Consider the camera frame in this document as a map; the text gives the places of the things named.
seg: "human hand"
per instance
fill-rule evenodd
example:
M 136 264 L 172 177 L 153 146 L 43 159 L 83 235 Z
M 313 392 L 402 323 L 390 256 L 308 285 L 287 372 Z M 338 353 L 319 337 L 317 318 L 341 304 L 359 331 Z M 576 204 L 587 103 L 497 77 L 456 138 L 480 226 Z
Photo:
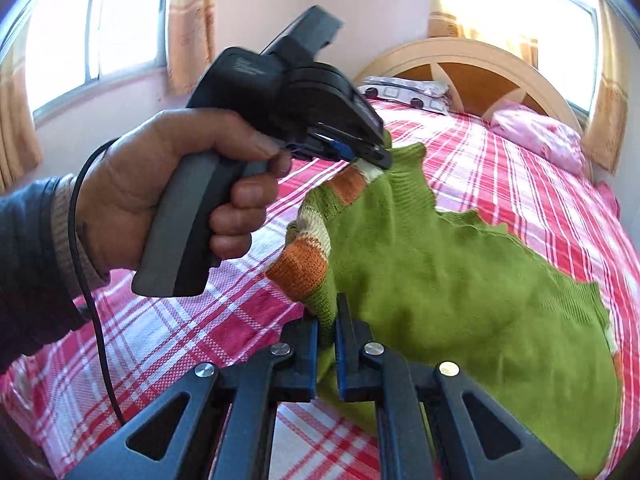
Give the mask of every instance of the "human hand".
M 238 180 L 231 202 L 213 211 L 210 248 L 223 260 L 251 246 L 278 195 L 291 156 L 228 110 L 185 108 L 160 112 L 105 152 L 82 183 L 76 206 L 79 237 L 101 274 L 137 269 L 162 192 L 181 158 L 214 148 L 235 160 L 269 160 L 268 173 Z

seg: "wooden headboard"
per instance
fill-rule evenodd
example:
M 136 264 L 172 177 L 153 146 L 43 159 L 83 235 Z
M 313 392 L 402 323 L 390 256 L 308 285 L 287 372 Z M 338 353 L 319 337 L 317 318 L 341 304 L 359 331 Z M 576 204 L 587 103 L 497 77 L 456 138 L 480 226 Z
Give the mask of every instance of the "wooden headboard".
M 449 85 L 449 109 L 490 121 L 503 101 L 524 104 L 582 134 L 574 112 L 538 70 L 510 52 L 466 38 L 429 38 L 407 43 L 367 65 L 354 82 L 368 75 L 397 76 Z M 591 176 L 591 165 L 588 173 Z

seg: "orange patterned curtain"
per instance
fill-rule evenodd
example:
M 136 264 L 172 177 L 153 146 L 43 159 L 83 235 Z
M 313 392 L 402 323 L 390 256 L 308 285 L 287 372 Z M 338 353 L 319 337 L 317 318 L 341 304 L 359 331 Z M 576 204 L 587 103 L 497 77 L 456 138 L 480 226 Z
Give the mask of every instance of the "orange patterned curtain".
M 591 160 L 615 174 L 626 129 L 628 62 L 622 22 L 606 0 L 598 1 L 602 72 L 582 148 Z
M 24 56 L 29 24 L 0 64 L 0 193 L 42 161 L 27 100 Z
M 214 56 L 214 0 L 169 0 L 170 91 L 180 95 L 193 91 Z
M 432 0 L 427 35 L 498 46 L 538 67 L 536 0 Z

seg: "sleeve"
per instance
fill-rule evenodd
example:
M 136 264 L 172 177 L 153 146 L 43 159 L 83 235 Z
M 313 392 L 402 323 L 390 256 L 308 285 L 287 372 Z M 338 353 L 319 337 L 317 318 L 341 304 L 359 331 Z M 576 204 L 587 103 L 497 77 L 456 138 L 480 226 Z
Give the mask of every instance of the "sleeve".
M 86 322 L 72 301 L 78 283 L 68 273 L 68 238 L 60 234 L 66 233 L 60 210 L 68 207 L 66 195 L 60 196 L 70 195 L 71 181 L 35 182 L 0 198 L 0 374 L 20 355 L 32 355 Z

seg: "pink plaid blanket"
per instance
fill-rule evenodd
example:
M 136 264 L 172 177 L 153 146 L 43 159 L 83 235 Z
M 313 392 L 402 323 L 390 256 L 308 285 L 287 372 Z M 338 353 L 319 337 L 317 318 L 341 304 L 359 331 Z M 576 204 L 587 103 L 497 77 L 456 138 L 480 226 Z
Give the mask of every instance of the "pink plaid blanket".
M 600 285 L 620 349 L 615 361 L 624 393 L 603 478 L 640 426 L 640 264 L 620 224 L 586 180 L 494 136 L 478 119 L 374 105 L 395 145 L 427 146 L 423 169 L 439 208 L 477 208 L 491 224 L 506 222 L 563 272 Z M 276 342 L 282 325 L 302 314 L 262 269 L 283 247 L 285 227 L 305 193 L 343 165 L 296 162 L 249 254 L 212 272 L 198 298 L 140 298 L 130 290 L 130 272 L 112 273 L 111 285 L 96 298 L 126 418 L 197 363 L 244 360 Z M 0 378 L 0 392 L 60 477 L 117 429 L 90 325 L 14 363 Z M 368 479 L 379 470 L 375 438 L 322 400 L 280 406 L 271 479 Z

